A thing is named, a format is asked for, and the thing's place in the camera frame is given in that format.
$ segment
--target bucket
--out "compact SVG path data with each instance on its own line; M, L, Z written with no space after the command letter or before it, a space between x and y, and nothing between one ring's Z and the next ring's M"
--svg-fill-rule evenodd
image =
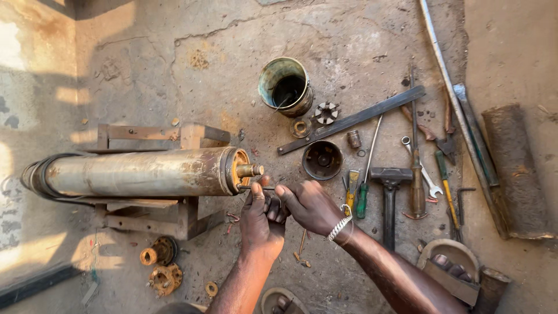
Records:
M314 95L306 69L293 58L271 60L259 74L258 92L266 105L287 117L305 114Z

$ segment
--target combination wrench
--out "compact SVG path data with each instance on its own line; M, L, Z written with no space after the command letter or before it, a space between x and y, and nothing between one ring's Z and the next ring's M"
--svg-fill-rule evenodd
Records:
M403 145L405 145L405 147L407 148L407 151L409 152L409 154L411 154L411 157L412 157L413 152L411 151L411 145L410 145L411 139L408 136L404 136L401 139L401 143L403 143ZM420 163L420 165L422 167L422 170L421 170L422 177L424 178L424 180L426 180L426 183L428 184L430 197L438 199L436 197L436 193L440 192L442 195L444 195L444 191L440 187L434 185L434 182L432 182L432 179L430 179L430 176L428 175L428 172L426 171L426 169L424 169L424 166L422 165L422 162Z

